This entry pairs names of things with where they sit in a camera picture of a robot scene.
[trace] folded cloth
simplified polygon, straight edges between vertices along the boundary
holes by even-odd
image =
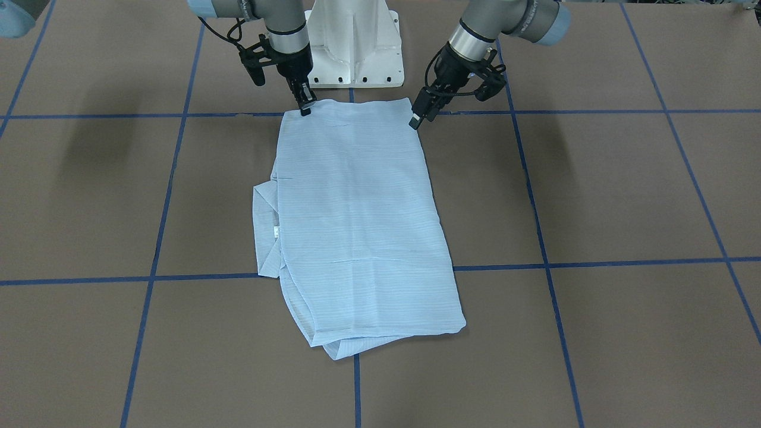
[[[287,112],[272,179],[254,187],[259,275],[280,278],[301,333],[333,359],[465,325],[410,108]]]

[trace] light blue joint cap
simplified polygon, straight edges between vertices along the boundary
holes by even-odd
[[[201,18],[217,18],[212,0],[188,0],[188,6],[196,16]]]
[[[11,0],[0,0],[0,37],[17,38],[34,27],[34,18]]]
[[[558,16],[555,18],[555,22],[541,39],[537,40],[537,44],[544,46],[552,46],[558,43],[560,39],[565,36],[565,32],[568,31],[568,27],[571,26],[571,12],[562,3],[559,4]]]

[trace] white plastic stand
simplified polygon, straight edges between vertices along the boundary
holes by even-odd
[[[306,11],[312,88],[392,88],[404,83],[399,15],[385,0],[316,0]]]

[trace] grid pattern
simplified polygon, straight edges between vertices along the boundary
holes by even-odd
[[[259,111],[259,112],[211,112],[211,113],[199,113],[190,112],[191,100],[194,92],[194,81],[199,67],[199,59],[202,55],[202,44],[205,36],[203,27],[199,27],[197,33],[195,52],[193,56],[192,66],[189,72],[189,80],[186,86],[186,96],[184,100],[183,110],[181,113],[88,113],[88,114],[16,114],[14,112],[18,103],[20,95],[24,92],[24,86],[27,80],[27,76],[30,74],[30,70],[33,68],[35,59],[37,57],[40,46],[44,43],[47,28],[51,17],[55,15],[56,8],[61,5],[56,5],[56,0],[52,0],[45,15],[44,22],[42,23],[37,40],[31,50],[27,64],[23,70],[23,74],[18,82],[18,85],[13,94],[11,103],[8,106],[7,112],[2,119],[2,125],[0,126],[0,145],[2,144],[1,138],[3,137],[9,123],[16,121],[40,121],[45,123],[46,120],[109,120],[109,119],[178,119],[179,129],[177,130],[177,141],[174,146],[174,153],[169,169],[169,175],[166,185],[166,192],[164,196],[163,209],[161,210],[161,220],[158,223],[158,236],[155,240],[155,249],[153,251],[153,258],[148,275],[136,275],[136,276],[98,276],[98,277],[71,277],[71,278],[40,278],[40,279],[0,279],[0,286],[41,286],[41,285],[75,285],[75,284],[87,284],[87,283],[147,283],[145,290],[145,298],[142,303],[142,310],[139,322],[139,331],[134,347],[134,354],[132,356],[131,368],[129,371],[129,380],[127,382],[126,394],[123,403],[123,412],[121,416],[120,426],[126,427],[129,422],[130,408],[132,404],[132,397],[135,391],[135,381],[138,377],[141,353],[143,347],[143,341],[145,337],[146,327],[150,323],[149,313],[151,312],[151,300],[153,296],[154,286],[157,283],[175,283],[186,281],[200,281],[200,280],[234,280],[234,279],[253,279],[258,278],[255,272],[220,272],[220,273],[197,273],[197,274],[160,274],[159,260],[161,258],[162,244],[164,243],[164,236],[167,230],[167,218],[170,212],[170,205],[172,203],[172,195],[174,188],[175,171],[177,170],[178,159],[183,148],[183,140],[186,134],[186,125],[189,118],[222,118],[229,117],[235,118],[239,116],[249,117],[280,117],[283,112],[281,111]],[[632,19],[629,16],[627,8],[620,5],[619,13],[626,21],[627,28],[631,34],[631,37],[636,45],[638,54],[641,57],[642,64],[645,67],[647,75],[652,83],[652,89],[654,90],[661,108],[658,109],[586,109],[586,110],[520,110],[515,107],[514,95],[511,90],[511,80],[508,79],[508,85],[505,91],[507,98],[508,109],[506,110],[460,110],[460,111],[443,111],[442,116],[504,116],[505,120],[511,122],[514,130],[514,138],[517,143],[517,152],[520,158],[520,164],[523,170],[526,184],[526,192],[528,196],[528,202],[533,214],[533,221],[536,228],[536,237],[540,249],[541,261],[537,263],[521,263],[521,264],[464,264],[454,267],[456,272],[473,272],[473,271],[509,271],[509,270],[526,270],[526,271],[539,271],[546,277],[546,286],[548,287],[549,296],[551,298],[552,311],[555,317],[555,323],[557,328],[557,334],[561,346],[562,357],[565,363],[565,371],[568,376],[568,385],[572,395],[573,408],[575,410],[575,416],[580,427],[585,426],[584,418],[584,399],[580,397],[577,388],[577,382],[574,375],[574,353],[572,347],[568,345],[566,340],[566,332],[564,328],[562,317],[562,302],[559,302],[558,293],[556,291],[555,280],[553,279],[559,270],[576,270],[583,268],[594,267],[649,267],[649,266],[682,266],[682,265],[715,265],[723,266],[728,271],[731,281],[737,292],[737,298],[740,300],[742,308],[744,309],[744,315],[747,319],[747,327],[752,329],[755,334],[755,338],[758,344],[761,345],[761,331],[759,331],[759,325],[754,317],[751,305],[746,297],[745,290],[743,290],[743,283],[738,279],[738,275],[735,270],[739,264],[757,264],[761,262],[761,255],[756,254],[730,254],[730,251],[724,246],[719,228],[715,224],[712,210],[720,207],[711,206],[708,203],[701,190],[699,179],[696,173],[693,171],[690,158],[687,150],[685,150],[682,140],[680,138],[680,132],[678,126],[675,125],[673,115],[706,115],[706,114],[758,114],[761,113],[759,108],[737,108],[737,109],[670,109],[667,106],[664,96],[659,88],[658,80],[656,79],[653,70],[648,62],[648,57],[645,55],[645,49],[640,42],[635,25],[632,23]],[[505,49],[499,46],[500,59],[501,52]],[[355,102],[355,90],[349,90],[349,102]],[[683,160],[686,173],[689,175],[689,180],[694,187],[700,206],[702,207],[703,214],[707,220],[715,244],[718,246],[720,257],[697,257],[697,258],[667,258],[667,259],[653,259],[653,260],[594,260],[594,261],[578,261],[578,262],[552,262],[548,256],[547,245],[543,231],[543,221],[540,215],[542,209],[537,205],[535,198],[535,187],[533,185],[530,170],[530,159],[527,156],[527,150],[524,147],[524,139],[521,132],[521,117],[531,117],[537,115],[662,115],[665,117],[670,132],[673,136],[673,143],[678,148],[678,152]],[[353,375],[354,375],[354,402],[355,402],[355,425],[359,428],[361,426],[361,366],[360,356],[357,355],[353,359]]]

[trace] striped fabric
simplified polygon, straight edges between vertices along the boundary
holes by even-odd
[[[333,359],[465,325],[410,108],[287,112],[272,179],[254,187],[259,274],[280,278],[310,346]]]

